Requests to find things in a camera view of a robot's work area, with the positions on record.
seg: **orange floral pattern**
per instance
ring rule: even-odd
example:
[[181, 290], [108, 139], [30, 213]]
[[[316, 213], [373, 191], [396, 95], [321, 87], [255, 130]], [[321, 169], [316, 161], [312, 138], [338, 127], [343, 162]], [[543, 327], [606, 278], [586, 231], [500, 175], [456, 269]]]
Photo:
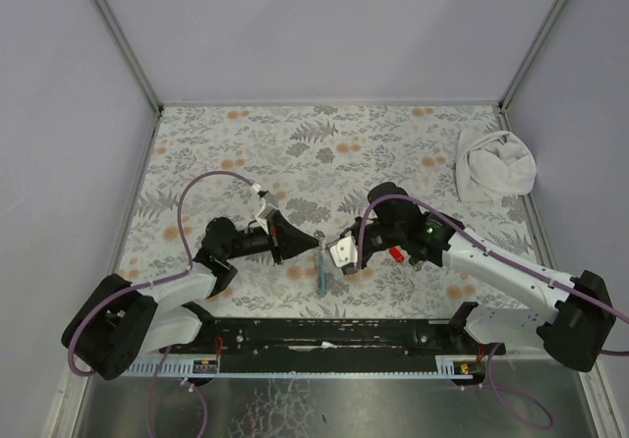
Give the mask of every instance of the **orange floral pattern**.
[[[276, 194], [282, 213], [307, 233], [332, 240], [367, 207], [367, 192], [393, 181], [457, 217], [493, 242], [533, 259], [521, 201], [463, 204], [454, 161], [464, 127], [497, 127], [488, 106], [168, 107], [146, 169], [120, 273], [132, 282], [186, 265], [177, 202], [193, 177], [210, 169], [241, 173]], [[193, 254], [205, 224], [253, 219], [248, 188], [226, 177], [196, 185], [184, 204]], [[201, 304], [215, 315], [449, 317], [462, 301], [516, 305], [467, 274], [426, 266], [416, 272], [386, 252], [358, 275], [343, 277], [326, 260], [328, 293], [318, 293], [318, 252], [273, 266], [268, 254], [234, 260], [238, 277], [225, 294]]]

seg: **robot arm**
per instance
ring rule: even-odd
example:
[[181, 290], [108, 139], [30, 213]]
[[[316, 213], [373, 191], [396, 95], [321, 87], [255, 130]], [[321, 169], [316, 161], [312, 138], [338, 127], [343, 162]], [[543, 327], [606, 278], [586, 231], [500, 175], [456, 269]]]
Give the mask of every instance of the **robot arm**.
[[[392, 183], [374, 188], [370, 202], [389, 194], [407, 195]], [[328, 246], [334, 264], [349, 274], [363, 269], [378, 251], [400, 246], [410, 255], [416, 270], [423, 263], [468, 273], [497, 288], [528, 308], [492, 308], [475, 302], [464, 302], [455, 317], [463, 320], [466, 332], [479, 343], [506, 343], [544, 348], [560, 363], [579, 371], [589, 371], [600, 353], [615, 317], [602, 309], [568, 293], [553, 288], [533, 274], [489, 256], [493, 251], [531, 272], [543, 274], [553, 281], [587, 293], [611, 305], [601, 277], [585, 271], [581, 277], [554, 271], [510, 253], [449, 216], [471, 240], [486, 247], [480, 250], [469, 237], [445, 224], [434, 214], [422, 213], [406, 200], [387, 200], [377, 205], [378, 218], [367, 225], [363, 242], [361, 266], [358, 256], [360, 219]]]
[[[139, 289], [110, 303], [88, 324], [75, 354], [104, 379], [122, 374], [138, 355], [175, 344], [189, 344], [207, 319], [199, 318], [194, 301], [225, 290], [237, 269], [228, 260], [270, 251], [282, 260], [318, 246], [318, 240], [293, 227], [277, 209], [274, 196], [259, 192], [259, 226], [237, 230], [225, 217], [211, 220], [188, 274], [177, 282]], [[91, 310], [109, 296], [131, 286], [117, 274], [103, 279], [63, 333], [68, 348]]]

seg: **red wire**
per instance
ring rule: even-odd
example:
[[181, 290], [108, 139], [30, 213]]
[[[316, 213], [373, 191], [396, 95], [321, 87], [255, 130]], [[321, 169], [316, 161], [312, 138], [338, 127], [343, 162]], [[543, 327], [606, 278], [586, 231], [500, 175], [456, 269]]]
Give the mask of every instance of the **red wire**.
[[214, 339], [214, 343], [216, 343], [216, 362], [218, 362], [220, 354], [223, 351], [223, 339], [221, 337], [216, 337]]
[[485, 357], [485, 345], [479, 345], [479, 353], [476, 355], [476, 362], [481, 362]]

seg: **red component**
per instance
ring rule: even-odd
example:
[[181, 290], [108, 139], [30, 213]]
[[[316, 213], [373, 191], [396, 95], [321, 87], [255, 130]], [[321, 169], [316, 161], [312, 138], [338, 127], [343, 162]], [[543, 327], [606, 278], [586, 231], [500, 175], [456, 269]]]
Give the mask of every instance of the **red component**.
[[395, 246], [389, 249], [389, 254], [393, 256], [393, 259], [396, 260], [398, 263], [404, 262], [404, 255], [402, 254], [402, 251], [397, 249]]

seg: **white plastic piece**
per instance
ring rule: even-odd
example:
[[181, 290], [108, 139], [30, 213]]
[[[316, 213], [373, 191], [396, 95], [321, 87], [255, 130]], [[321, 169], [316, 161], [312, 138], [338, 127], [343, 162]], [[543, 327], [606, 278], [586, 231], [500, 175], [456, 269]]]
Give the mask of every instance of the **white plastic piece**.
[[[195, 358], [199, 359], [215, 359], [215, 355], [207, 355]], [[224, 377], [235, 379], [460, 379], [471, 380], [473, 376], [467, 374], [456, 374], [454, 361], [451, 359], [442, 359], [436, 357], [436, 369], [434, 371], [425, 372], [196, 372], [195, 359], [172, 355], [169, 356], [163, 364], [159, 373], [160, 377], [176, 377], [181, 378], [209, 378]], [[161, 361], [161, 357], [138, 357], [133, 364], [125, 371], [124, 376], [127, 377], [150, 377], [155, 372], [155, 368]]]
[[477, 342], [504, 343], [518, 347], [543, 348], [536, 329], [544, 324], [540, 314], [528, 308], [475, 307], [468, 315], [465, 331]]
[[155, 352], [178, 343], [190, 343], [197, 337], [201, 321], [184, 307], [176, 307], [153, 317], [139, 355]]
[[358, 263], [358, 248], [352, 234], [348, 234], [333, 245], [329, 245], [327, 249], [337, 268]]
[[207, 298], [214, 285], [216, 277], [200, 263], [193, 263], [190, 274], [180, 280], [162, 284], [157, 287], [140, 289], [140, 294], [151, 296], [158, 303], [155, 317], [184, 303]]
[[272, 192], [267, 192], [260, 200], [262, 206], [256, 214], [256, 220], [268, 234], [268, 218], [278, 209], [277, 197]]
[[[570, 281], [572, 275], [544, 268], [536, 263], [527, 261], [489, 243], [469, 229], [466, 229], [465, 232], [482, 242], [491, 251], [533, 269], [548, 278], [560, 281], [570, 288], [574, 287], [574, 283]], [[480, 281], [488, 283], [532, 309], [546, 322], [554, 322], [557, 315], [555, 304], [557, 301], [565, 301], [569, 296], [568, 293], [556, 288], [553, 289], [547, 283], [504, 264], [487, 254], [483, 254], [481, 249], [472, 245], [458, 233], [454, 234], [448, 243], [450, 244], [450, 249], [443, 252], [444, 266], [467, 273]]]

